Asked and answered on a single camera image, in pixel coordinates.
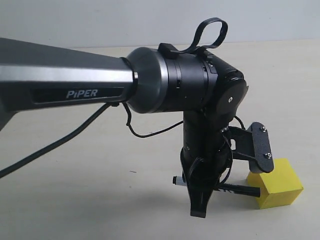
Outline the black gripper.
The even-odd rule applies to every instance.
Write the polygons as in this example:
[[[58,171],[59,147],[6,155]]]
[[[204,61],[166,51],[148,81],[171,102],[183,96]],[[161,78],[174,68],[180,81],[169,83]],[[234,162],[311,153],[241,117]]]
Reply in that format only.
[[[180,154],[182,180],[187,186],[190,200],[190,215],[206,217],[209,200],[214,190],[249,190],[250,187],[227,184],[233,161],[253,160],[253,134],[235,126],[220,130],[217,135],[218,147],[213,152],[198,149],[194,159]]]

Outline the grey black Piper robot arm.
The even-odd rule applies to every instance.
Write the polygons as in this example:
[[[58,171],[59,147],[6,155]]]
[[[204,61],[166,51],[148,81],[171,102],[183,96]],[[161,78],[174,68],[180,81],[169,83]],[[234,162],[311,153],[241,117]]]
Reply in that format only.
[[[202,48],[139,47],[112,57],[20,40],[0,40],[0,125],[29,110],[101,103],[140,114],[182,112],[183,176],[190,214],[205,218],[232,166],[230,122],[248,91],[244,75]]]

